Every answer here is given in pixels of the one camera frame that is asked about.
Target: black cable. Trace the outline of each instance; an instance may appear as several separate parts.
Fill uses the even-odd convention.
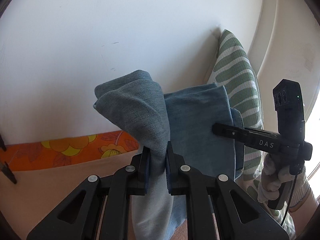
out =
[[[294,181],[293,181],[290,197],[289,197],[289,200],[287,202],[287,209],[285,210],[284,217],[283,217],[282,222],[281,222],[281,226],[283,225],[285,217],[287,216],[287,213],[288,213],[288,210],[289,210],[289,205],[290,205],[291,198],[292,198],[292,195],[293,195],[294,186],[296,185],[296,182],[297,182],[297,177],[298,177],[298,175],[294,176]]]

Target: folded fabric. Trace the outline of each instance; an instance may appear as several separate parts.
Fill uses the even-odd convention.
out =
[[[166,186],[164,160],[169,139],[174,152],[204,174],[224,173],[234,179],[236,167],[242,170],[243,145],[211,131],[215,122],[242,127],[239,112],[229,107],[224,87],[209,84],[163,95],[147,72],[137,70],[99,85],[95,94],[95,109],[151,150],[148,193],[132,196],[137,239],[170,239],[186,218],[185,197],[173,198]]]

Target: orange floral fabric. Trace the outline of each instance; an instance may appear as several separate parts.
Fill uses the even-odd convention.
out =
[[[107,158],[138,147],[131,135],[115,131],[8,146],[6,152],[0,149],[0,160],[12,171],[32,171]]]

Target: white glove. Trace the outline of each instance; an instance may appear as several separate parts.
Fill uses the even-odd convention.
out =
[[[290,193],[292,190],[292,184],[294,175],[289,173],[289,166],[282,168],[278,174],[276,174],[276,166],[268,153],[264,159],[263,169],[261,173],[261,182],[258,186],[258,201],[263,203],[267,200],[276,200],[279,197],[279,188],[282,183],[291,183],[290,190],[285,197],[285,201],[288,203]],[[303,172],[297,176],[297,181],[293,190],[290,207],[297,205],[309,190],[309,183],[306,177],[306,169],[303,167]]]

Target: pillow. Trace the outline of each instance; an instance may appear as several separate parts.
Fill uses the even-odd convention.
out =
[[[224,30],[219,39],[217,61],[208,80],[208,83],[213,82],[225,86],[230,107],[241,113],[245,127],[263,129],[262,102],[256,74],[241,43],[228,30]],[[258,201],[261,170],[262,152],[245,146],[244,171],[236,182],[255,201]],[[266,204],[264,208],[276,221],[281,222],[285,207],[281,212],[270,210]],[[290,238],[294,236],[293,220],[288,215],[284,229]]]

